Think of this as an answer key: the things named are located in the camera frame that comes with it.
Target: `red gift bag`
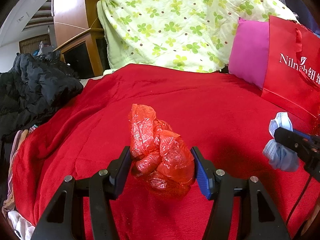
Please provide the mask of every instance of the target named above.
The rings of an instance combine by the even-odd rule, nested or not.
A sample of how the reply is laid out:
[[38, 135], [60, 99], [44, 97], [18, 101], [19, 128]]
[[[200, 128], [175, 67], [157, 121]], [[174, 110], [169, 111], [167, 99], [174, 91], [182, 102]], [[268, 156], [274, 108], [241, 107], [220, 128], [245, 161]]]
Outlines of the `red gift bag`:
[[312, 124], [320, 105], [320, 39], [270, 16], [268, 68], [261, 97]]

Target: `bag handle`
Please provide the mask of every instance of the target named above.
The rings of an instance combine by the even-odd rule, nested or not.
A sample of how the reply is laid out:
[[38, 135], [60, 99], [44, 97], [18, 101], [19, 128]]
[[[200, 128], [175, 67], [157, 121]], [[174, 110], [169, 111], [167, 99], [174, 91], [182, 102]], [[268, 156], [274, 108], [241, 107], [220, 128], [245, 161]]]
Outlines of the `bag handle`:
[[309, 82], [311, 85], [317, 87], [320, 89], [320, 84], [318, 84], [317, 82], [315, 82], [314, 80], [312, 80], [311, 78], [309, 78], [309, 76], [302, 70], [301, 67], [301, 58], [302, 58], [302, 33], [301, 31], [296, 28], [296, 58], [297, 58], [297, 63], [300, 65], [298, 67], [298, 70], [300, 72], [300, 74], [307, 80], [307, 82]]

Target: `white cloth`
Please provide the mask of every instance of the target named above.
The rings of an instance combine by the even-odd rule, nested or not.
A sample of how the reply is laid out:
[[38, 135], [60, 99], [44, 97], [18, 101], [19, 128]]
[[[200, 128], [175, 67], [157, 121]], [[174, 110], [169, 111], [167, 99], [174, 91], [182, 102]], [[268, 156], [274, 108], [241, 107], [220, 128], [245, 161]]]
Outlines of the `white cloth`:
[[292, 131], [292, 123], [287, 112], [279, 112], [276, 118], [270, 121], [269, 133], [274, 138], [275, 130], [279, 127]]
[[35, 227], [30, 224], [24, 217], [17, 211], [8, 212], [8, 218], [11, 221], [14, 232], [21, 240], [31, 240]]

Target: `blue face mask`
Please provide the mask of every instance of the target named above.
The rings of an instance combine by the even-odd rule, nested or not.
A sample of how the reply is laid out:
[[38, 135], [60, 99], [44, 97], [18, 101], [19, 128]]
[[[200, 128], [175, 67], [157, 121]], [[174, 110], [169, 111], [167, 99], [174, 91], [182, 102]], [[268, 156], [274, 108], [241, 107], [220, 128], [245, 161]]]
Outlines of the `blue face mask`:
[[[287, 113], [278, 113], [276, 118], [270, 121], [269, 132], [273, 138], [275, 130], [279, 127], [292, 131], [292, 123]], [[263, 154], [269, 159], [269, 164], [274, 169], [292, 172], [299, 168], [297, 153], [277, 143], [275, 139], [267, 143], [263, 149]]]

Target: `floral blanket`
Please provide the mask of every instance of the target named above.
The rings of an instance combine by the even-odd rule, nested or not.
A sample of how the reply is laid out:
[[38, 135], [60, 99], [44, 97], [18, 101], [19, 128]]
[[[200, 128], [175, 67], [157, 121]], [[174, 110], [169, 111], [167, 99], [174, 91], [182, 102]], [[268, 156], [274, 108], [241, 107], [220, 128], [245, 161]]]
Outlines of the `floral blanket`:
[[112, 69], [129, 63], [210, 73], [229, 61], [239, 17], [295, 19], [278, 0], [100, 0]]

